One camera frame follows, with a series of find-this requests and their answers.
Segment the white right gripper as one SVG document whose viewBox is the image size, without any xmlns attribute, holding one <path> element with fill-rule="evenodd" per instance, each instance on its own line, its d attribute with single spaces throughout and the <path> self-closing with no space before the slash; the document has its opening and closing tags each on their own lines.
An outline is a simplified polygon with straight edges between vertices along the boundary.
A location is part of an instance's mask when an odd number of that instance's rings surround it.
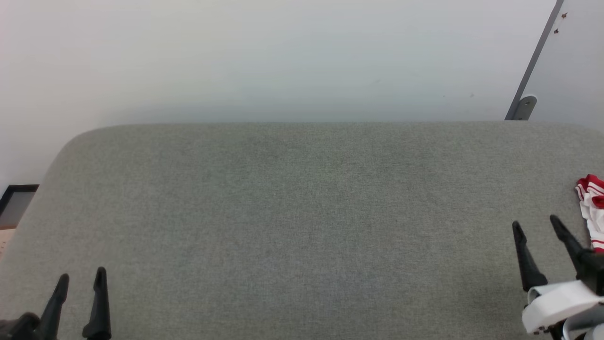
<svg viewBox="0 0 604 340">
<path fill-rule="evenodd" d="M 583 280 L 583 257 L 587 249 L 556 215 L 550 222 L 567 250 L 576 271 L 576 279 L 548 284 L 527 246 L 527 238 L 518 221 L 512 222 L 520 280 L 527 292 L 527 304 L 521 321 L 527 334 L 548 333 L 554 340 L 602 340 L 603 295 L 593 292 Z"/>
</svg>

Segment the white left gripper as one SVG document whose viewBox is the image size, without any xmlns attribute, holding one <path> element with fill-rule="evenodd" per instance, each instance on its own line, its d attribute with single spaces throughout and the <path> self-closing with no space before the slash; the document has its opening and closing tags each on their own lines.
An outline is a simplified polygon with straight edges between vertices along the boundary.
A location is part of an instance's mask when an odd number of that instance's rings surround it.
<svg viewBox="0 0 604 340">
<path fill-rule="evenodd" d="M 67 298 L 69 275 L 60 276 L 41 318 L 25 313 L 17 319 L 0 321 L 1 340 L 57 340 L 62 306 Z M 107 272 L 99 267 L 93 282 L 93 303 L 89 322 L 83 327 L 82 337 L 87 340 L 109 340 L 112 338 Z"/>
</svg>

